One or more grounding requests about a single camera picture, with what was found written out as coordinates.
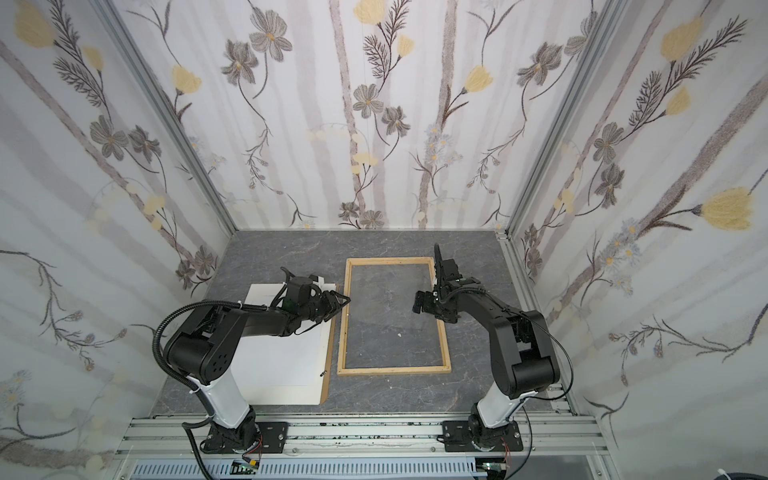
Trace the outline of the clear acrylic sheet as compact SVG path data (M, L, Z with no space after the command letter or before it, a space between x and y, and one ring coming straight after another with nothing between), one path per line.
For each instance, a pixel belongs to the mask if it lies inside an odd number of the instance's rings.
M448 370L444 328L434 317L413 312L415 294L431 291L427 260L371 263L354 259L349 269L344 343L344 372L390 374Z

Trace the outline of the light wooden picture frame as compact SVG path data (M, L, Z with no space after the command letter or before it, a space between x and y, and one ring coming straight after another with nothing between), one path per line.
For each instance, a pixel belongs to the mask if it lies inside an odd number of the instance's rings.
M343 294L351 295L353 268L357 266L400 266L400 265L425 265L429 271L432 283L436 281L435 261L431 257L370 257L348 258L345 267L345 283ZM337 375L352 376L389 376L389 375L432 375L447 374L452 371L447 333L442 321L436 320L438 340L441 352L441 365L418 367L372 367L372 368L347 368L346 353L349 333L350 304L342 309L340 320L340 339L337 360Z

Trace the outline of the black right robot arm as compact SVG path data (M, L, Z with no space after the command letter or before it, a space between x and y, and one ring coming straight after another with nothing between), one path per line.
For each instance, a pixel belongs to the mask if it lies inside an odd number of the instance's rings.
M493 384L469 417L473 434L497 433L511 423L526 401L560 380L554 340L536 310L522 311L491 294L476 278L460 273L434 246L435 281L415 294L413 312L456 324L463 314L488 335Z

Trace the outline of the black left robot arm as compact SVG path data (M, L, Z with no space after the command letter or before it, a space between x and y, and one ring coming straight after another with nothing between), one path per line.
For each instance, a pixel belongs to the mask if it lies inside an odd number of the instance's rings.
M285 272L267 304L201 300L169 314L152 340L152 355L169 377L196 395L211 421L234 430L252 412L230 372L244 337L289 337L330 321L351 298L317 275Z

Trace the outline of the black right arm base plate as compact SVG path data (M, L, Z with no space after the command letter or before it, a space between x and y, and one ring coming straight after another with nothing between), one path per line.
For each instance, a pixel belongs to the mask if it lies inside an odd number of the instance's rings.
M515 421L487 428L476 419L444 421L438 439L446 452L522 452L522 435Z

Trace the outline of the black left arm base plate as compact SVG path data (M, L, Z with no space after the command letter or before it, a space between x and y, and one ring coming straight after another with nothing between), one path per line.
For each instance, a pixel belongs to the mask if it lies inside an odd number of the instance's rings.
M256 452L261 454L282 454L287 441L288 422L259 422L259 439Z

